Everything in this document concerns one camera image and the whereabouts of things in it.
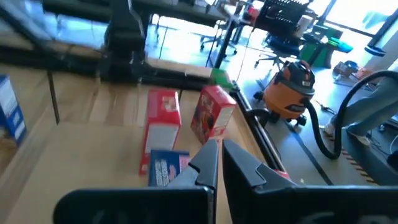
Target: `cardboard box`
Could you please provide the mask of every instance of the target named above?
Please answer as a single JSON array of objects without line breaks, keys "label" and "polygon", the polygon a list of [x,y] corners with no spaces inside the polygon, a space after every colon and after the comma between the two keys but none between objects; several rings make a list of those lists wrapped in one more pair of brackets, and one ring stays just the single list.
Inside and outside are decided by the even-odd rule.
[{"label": "cardboard box", "polygon": [[202,89],[191,122],[191,128],[202,144],[223,135],[235,106],[234,99],[219,85]]},{"label": "cardboard box", "polygon": [[0,75],[0,139],[11,140],[19,146],[25,134],[24,116],[9,76]]},{"label": "cardboard box", "polygon": [[148,186],[167,186],[186,168],[189,161],[189,152],[152,149],[150,151]]},{"label": "cardboard box", "polygon": [[147,173],[151,149],[172,150],[180,128],[177,91],[160,88],[149,90],[140,175]]}]

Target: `orange shop vacuum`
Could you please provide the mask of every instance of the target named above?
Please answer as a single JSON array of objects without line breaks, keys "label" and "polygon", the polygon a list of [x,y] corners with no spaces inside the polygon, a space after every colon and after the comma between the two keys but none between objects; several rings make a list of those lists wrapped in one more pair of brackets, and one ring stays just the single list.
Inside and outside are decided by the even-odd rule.
[{"label": "orange shop vacuum", "polygon": [[254,94],[254,98],[264,100],[270,112],[268,121],[276,123],[283,118],[290,122],[295,119],[297,124],[305,125],[307,118],[303,113],[306,107],[301,100],[311,100],[315,94],[314,83],[315,75],[306,61],[285,62],[266,89]]}]

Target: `black mesh chair back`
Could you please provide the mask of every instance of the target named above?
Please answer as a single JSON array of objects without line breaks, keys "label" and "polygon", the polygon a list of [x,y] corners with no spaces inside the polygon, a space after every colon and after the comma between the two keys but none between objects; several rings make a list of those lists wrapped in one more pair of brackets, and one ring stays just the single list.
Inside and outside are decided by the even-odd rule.
[{"label": "black mesh chair back", "polygon": [[290,37],[311,2],[266,0],[257,17],[256,28],[268,31],[270,35]]}]

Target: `desk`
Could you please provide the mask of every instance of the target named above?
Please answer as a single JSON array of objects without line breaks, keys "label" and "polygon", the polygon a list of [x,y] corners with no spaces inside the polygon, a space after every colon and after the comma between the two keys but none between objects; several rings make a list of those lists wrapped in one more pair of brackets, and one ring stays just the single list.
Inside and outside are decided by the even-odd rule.
[{"label": "desk", "polygon": [[[153,64],[186,69],[173,62]],[[28,126],[27,138],[0,178],[0,223],[49,224],[57,200],[74,189],[147,185],[138,169],[147,92],[154,86],[102,84],[96,88],[89,78],[57,73],[61,122],[56,126],[45,71],[6,66],[2,71],[10,74],[22,110],[29,124],[35,119],[35,125]],[[201,146],[190,129],[198,98],[199,92],[183,91],[180,101],[183,125],[175,148],[190,151],[191,157]],[[226,138],[264,162],[239,108],[226,131]],[[218,167],[217,223],[231,223],[223,166]]]}]

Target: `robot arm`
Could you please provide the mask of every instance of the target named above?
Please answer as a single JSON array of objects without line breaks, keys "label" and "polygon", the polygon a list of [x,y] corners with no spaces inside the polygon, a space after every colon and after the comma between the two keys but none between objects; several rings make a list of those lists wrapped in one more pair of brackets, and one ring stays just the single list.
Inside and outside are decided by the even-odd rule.
[{"label": "robot arm", "polygon": [[[396,187],[298,186],[231,140],[223,177],[233,223],[396,223]],[[77,190],[53,213],[64,223],[215,223],[218,145],[208,141],[167,187]]]}]

